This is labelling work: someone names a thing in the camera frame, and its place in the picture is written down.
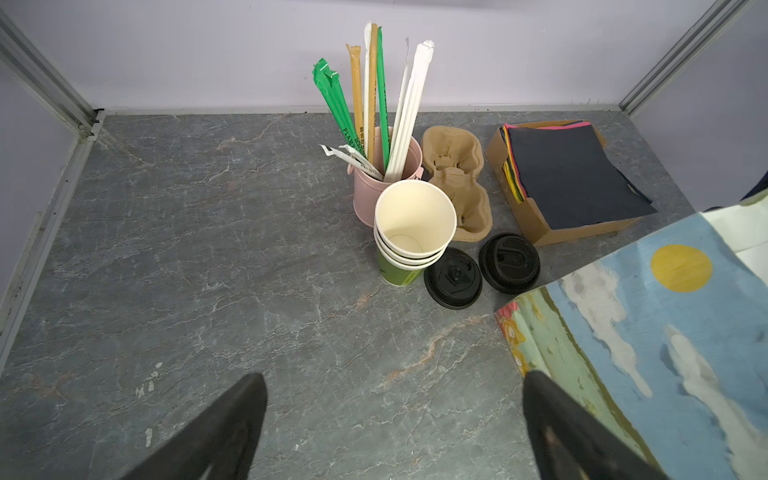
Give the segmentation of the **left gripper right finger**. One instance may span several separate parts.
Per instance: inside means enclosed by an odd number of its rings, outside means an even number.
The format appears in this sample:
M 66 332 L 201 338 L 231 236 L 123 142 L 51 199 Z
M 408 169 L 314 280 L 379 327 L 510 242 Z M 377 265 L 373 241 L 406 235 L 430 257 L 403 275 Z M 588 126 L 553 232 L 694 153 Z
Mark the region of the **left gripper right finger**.
M 523 411 L 542 479 L 664 479 L 541 371 L 526 374 Z

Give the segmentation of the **white green paper bag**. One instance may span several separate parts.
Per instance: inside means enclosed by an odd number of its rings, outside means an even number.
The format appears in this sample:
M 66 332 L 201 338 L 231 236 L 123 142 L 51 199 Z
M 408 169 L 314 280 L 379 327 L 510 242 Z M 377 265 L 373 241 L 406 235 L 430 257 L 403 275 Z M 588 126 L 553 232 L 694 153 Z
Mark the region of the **white green paper bag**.
M 541 371 L 671 479 L 767 475 L 767 196 L 696 213 L 500 308 Z

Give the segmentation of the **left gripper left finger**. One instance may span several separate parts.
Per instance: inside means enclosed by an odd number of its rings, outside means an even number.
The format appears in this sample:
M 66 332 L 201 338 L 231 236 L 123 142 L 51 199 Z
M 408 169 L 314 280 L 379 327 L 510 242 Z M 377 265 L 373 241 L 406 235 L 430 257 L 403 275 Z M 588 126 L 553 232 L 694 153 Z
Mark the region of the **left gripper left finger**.
M 265 379 L 249 373 L 124 475 L 126 479 L 246 479 L 268 401 Z

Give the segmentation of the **black cup lid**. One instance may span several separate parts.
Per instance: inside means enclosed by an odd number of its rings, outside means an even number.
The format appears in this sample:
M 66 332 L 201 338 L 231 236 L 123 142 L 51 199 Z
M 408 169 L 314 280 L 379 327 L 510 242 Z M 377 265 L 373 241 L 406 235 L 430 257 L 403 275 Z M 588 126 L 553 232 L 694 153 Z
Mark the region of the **black cup lid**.
M 531 289 L 541 272 L 541 260 L 534 245 L 514 233 L 501 233 L 489 239 L 480 249 L 479 266 L 494 289 L 510 295 Z

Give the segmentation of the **stack of black lids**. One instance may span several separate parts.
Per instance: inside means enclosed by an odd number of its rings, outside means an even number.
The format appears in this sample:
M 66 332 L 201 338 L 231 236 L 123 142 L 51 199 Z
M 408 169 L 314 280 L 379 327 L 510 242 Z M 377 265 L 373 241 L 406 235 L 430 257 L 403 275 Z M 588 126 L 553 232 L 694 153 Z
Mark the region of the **stack of black lids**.
M 439 305 L 462 310 L 480 297 L 483 276 L 470 255 L 448 247 L 441 258 L 424 271 L 424 283 L 429 295 Z

